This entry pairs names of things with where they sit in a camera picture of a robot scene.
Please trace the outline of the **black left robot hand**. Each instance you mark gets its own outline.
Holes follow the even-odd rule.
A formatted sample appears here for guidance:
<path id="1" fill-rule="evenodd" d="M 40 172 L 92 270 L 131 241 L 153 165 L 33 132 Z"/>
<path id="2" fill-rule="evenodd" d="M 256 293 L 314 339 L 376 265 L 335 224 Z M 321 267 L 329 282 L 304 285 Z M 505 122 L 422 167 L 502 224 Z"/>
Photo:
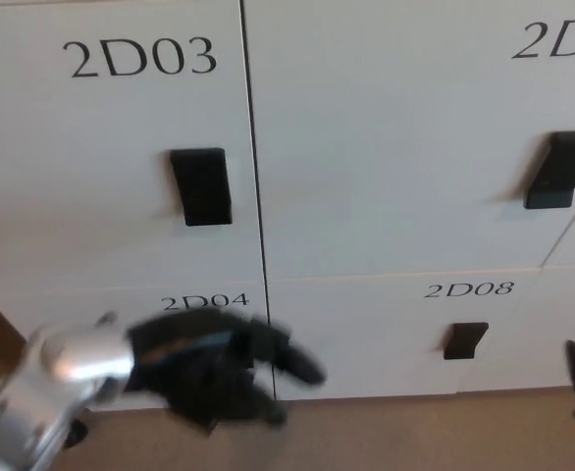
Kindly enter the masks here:
<path id="1" fill-rule="evenodd" d="M 288 331 L 218 308 L 162 314 L 128 330 L 134 365 L 128 393 L 153 393 L 169 410 L 210 434 L 222 423 L 282 427 L 286 409 L 255 382 L 256 363 L 320 387 L 322 364 Z"/>

